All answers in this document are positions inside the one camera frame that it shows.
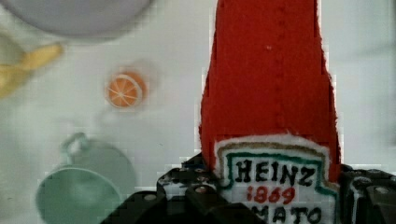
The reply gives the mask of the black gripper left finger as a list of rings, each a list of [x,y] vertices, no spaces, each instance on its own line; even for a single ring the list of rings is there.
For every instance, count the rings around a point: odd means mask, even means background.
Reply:
[[[157,180],[154,191],[138,191],[100,224],[264,224],[241,203],[219,193],[217,178],[197,154]]]

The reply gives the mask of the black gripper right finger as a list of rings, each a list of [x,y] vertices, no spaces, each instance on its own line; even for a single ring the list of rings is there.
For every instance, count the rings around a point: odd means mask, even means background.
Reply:
[[[343,165],[339,184],[342,224],[396,224],[395,175]]]

